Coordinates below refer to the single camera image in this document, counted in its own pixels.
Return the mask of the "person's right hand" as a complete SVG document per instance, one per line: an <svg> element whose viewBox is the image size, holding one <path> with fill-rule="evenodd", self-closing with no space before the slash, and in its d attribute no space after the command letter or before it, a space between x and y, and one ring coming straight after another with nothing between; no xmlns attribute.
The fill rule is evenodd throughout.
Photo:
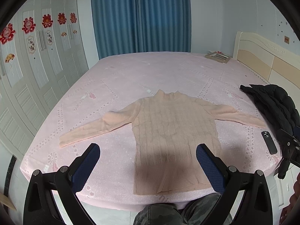
<svg viewBox="0 0 300 225"><path fill-rule="evenodd" d="M288 206L286 206L285 208L283 208L283 210L281 212L279 224L282 224L285 221L285 219L287 218L287 215L289 214L289 212L291 212L292 208L294 207L294 205L296 204L296 202L299 198L299 194L300 194L299 177L300 177L300 173L298 173L296 182L294 183L294 186L293 186L294 194L289 199L290 204Z"/></svg>

